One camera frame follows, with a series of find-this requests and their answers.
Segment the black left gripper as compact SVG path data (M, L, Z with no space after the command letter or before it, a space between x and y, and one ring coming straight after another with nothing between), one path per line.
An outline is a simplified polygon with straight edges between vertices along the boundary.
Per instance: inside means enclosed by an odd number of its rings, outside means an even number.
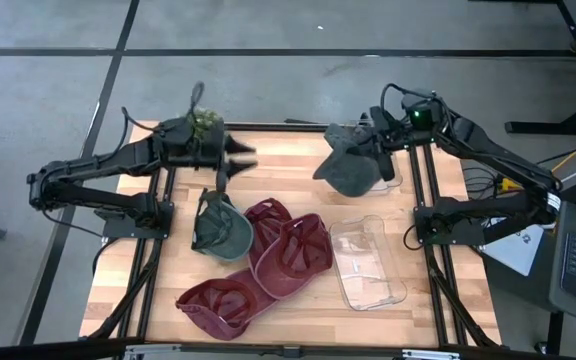
M256 161L228 161L227 154L255 153L256 149L225 136L222 119L214 121L174 118L156 127L156 152L166 167L212 168L216 172L216 190L224 193L228 182L240 172L257 166Z

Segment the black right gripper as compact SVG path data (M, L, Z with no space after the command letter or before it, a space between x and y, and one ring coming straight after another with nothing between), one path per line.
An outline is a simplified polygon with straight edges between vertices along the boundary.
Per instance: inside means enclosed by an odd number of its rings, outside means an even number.
M373 106L369 114L374 123L377 139L387 151L399 151L413 146L430 144L437 127L437 112L430 108L405 108L404 117L396 119L390 112ZM376 156L379 172L384 181L395 178L392 156L379 152Z

